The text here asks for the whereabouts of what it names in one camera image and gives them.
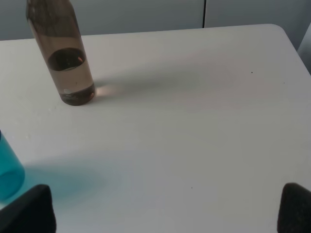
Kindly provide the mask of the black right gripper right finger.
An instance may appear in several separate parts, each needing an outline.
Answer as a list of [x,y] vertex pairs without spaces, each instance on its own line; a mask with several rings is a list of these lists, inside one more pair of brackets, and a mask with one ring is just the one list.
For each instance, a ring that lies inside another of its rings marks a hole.
[[297,183],[284,185],[277,219],[278,233],[311,231],[311,192]]

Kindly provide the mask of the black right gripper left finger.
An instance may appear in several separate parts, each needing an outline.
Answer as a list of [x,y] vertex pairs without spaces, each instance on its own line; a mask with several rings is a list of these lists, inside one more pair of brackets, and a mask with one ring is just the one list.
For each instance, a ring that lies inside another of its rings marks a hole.
[[2,233],[55,233],[56,218],[48,185],[39,184],[0,211]]

